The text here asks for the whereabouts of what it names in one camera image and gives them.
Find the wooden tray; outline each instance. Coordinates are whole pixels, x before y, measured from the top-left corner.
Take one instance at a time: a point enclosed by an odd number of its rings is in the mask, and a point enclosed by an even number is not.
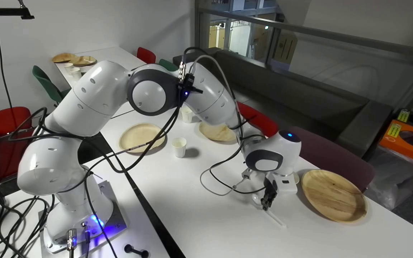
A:
[[[314,209],[331,221],[351,222],[366,215],[361,191],[337,174],[310,171],[302,178],[302,191]]]
[[[76,55],[64,52],[64,53],[59,53],[54,57],[52,57],[52,62],[53,63],[67,63],[67,62],[74,60],[74,59],[77,59]]]
[[[150,125],[150,123],[136,125],[136,126],[125,131],[125,133],[120,136],[119,146],[120,146],[122,149],[130,149],[130,148],[143,145],[143,143],[152,141],[159,132],[161,132],[161,128],[158,128],[158,126],[155,126],[155,125]],[[158,141],[150,146],[149,153],[153,153],[155,151],[162,149],[163,145],[165,145],[165,142],[166,142],[166,136],[158,139]],[[130,151],[128,151],[128,153],[139,155],[139,153],[142,153],[145,149],[146,149],[146,145],[145,145],[145,146],[140,146],[140,148],[136,148],[136,149],[130,149]]]
[[[74,66],[92,66],[96,63],[93,56],[79,56],[70,60]]]
[[[202,122],[198,126],[198,129],[205,138],[214,142],[218,142],[218,143],[235,143],[237,142],[235,133],[225,125],[212,126],[212,125]]]

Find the wall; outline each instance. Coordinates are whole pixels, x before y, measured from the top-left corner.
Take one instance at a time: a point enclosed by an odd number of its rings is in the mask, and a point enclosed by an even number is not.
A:
[[[0,7],[17,6],[0,0]],[[50,100],[30,75],[33,65],[44,69],[59,88],[66,82],[49,62],[60,52],[83,52],[138,46],[171,59],[194,42],[194,3],[189,0],[26,0],[34,20],[0,17],[0,36],[9,90],[14,105],[31,110]],[[0,109],[7,108],[0,77]]]

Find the cup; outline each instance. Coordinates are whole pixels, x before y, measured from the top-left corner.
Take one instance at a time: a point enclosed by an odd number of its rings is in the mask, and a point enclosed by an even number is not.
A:
[[[80,67],[72,67],[72,76],[80,79],[82,77]]]
[[[69,72],[70,72],[70,70],[73,70],[73,67],[74,67],[74,65],[73,65],[73,63],[64,63],[64,69],[66,69],[66,70],[69,70]]]
[[[185,138],[175,138],[171,143],[176,158],[183,158],[186,155],[188,141]]]

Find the orange object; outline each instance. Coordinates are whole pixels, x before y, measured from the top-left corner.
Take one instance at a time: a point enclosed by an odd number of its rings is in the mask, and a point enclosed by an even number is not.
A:
[[[391,120],[380,141],[380,146],[413,159],[413,126],[400,120]]]

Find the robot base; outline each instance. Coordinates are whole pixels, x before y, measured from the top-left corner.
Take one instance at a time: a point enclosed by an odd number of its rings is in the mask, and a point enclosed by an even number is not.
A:
[[[113,204],[112,217],[103,225],[107,238],[112,239],[126,229],[126,224],[125,224],[125,219],[122,217],[122,211],[116,202],[115,192],[112,191],[112,186],[109,185],[109,182],[105,181],[105,182],[99,184],[99,188]],[[66,248],[67,248],[66,242],[62,245],[53,244],[47,231],[43,231],[40,244],[41,244],[41,254],[44,258],[56,258],[56,257],[66,257],[67,255],[67,252],[62,252],[62,251],[66,251]],[[79,244],[76,247],[76,249],[80,249],[80,254],[85,255],[87,252],[97,249],[103,244],[106,244],[106,238],[105,238],[105,235],[100,234],[97,237],[92,237],[89,242]]]

